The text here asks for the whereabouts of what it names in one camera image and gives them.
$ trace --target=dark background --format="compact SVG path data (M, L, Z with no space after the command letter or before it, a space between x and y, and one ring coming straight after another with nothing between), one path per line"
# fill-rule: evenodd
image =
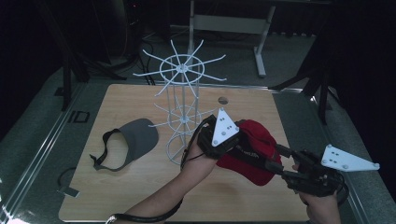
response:
M166 39L169 37L167 24L188 24L190 6L189 1L178 0L158 7L160 2L147 1L146 8L141 7L143 11L139 13L146 17L146 24ZM207 2L197 6L197 12L212 13ZM396 62L392 56L396 52L396 3L386 0L338 3L342 7L332 11L295 4L278 7L270 31L273 35L318 35L300 72L324 63L330 66L331 85L337 89L373 161L381 164L379 173L395 198L396 184L392 178L396 161L393 152L396 146ZM236 7L234 1L228 7L219 8L222 8L217 11L219 14L262 17L262 8ZM102 38L107 53L119 52L106 42L105 36ZM131 47L126 53L133 53L134 49ZM2 1L0 138L7 134L47 78L61 67L62 53L35 4L29 0Z

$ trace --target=white triangular marker plate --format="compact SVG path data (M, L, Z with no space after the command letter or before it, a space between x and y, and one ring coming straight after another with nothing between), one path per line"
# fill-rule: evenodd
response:
M321 164L344 172L378 170L379 164L364 160L331 145L326 146Z
M215 133L213 134L212 146L216 147L239 132L239 128L231 120L224 108L219 109L216 120Z

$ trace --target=hat display stand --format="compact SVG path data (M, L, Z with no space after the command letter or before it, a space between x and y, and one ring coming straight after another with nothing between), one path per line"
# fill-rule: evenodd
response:
M219 61L225 55L202 62L195 56L195 53L204 44L201 41L198 48L192 54L178 54L171 40L171 45L175 55L166 59L159 58L152 54L143 52L149 57L161 61L160 69L157 72L144 74L134 74L137 77L150 75L161 75L164 80L163 88L155 95L159 96L165 92L166 106L154 104L157 108L167 113L167 120L164 123L152 125L152 127L168 125L173 130L173 135L166 144L166 155L169 160L180 164L183 150L187 147L190 138L202 122L202 115L211 114L215 109L200 112L199 110L199 86L201 77L208 77L217 81L225 81L226 78L217 78L205 74L205 64Z

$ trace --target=red cap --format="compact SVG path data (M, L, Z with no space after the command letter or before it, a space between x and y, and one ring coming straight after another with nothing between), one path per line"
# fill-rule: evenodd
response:
M241 132L237 146L222 156L217 165L233 170L255 185L266 185L275 174L265 169L265 161L282 164L276 152L276 140L259 122L247 119L238 125Z

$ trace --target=wooden tabletop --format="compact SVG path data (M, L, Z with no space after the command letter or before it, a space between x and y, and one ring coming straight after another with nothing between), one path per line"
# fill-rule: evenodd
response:
M114 84L109 86L90 136L82 152L70 187L77 198L66 196L59 212L65 222L106 221L114 213L123 213L148 197L179 173L179 166L166 156L166 143L174 133L167 125L157 127L157 146L118 172L96 171L90 154L100 156L104 150L104 133L135 119L164 123L167 113L166 93L157 94L163 86ZM199 90L201 113L224 107L232 120L254 119L264 125L275 140L288 145L274 98L268 90L242 88L208 88ZM219 98L228 104L219 103ZM121 134L113 134L103 165L117 168L124 162L126 143ZM291 170L292 159L282 158L285 170ZM299 196L286 182L275 176L269 184L258 187L233 171L216 167L212 174L190 191L169 221L305 221L308 217Z

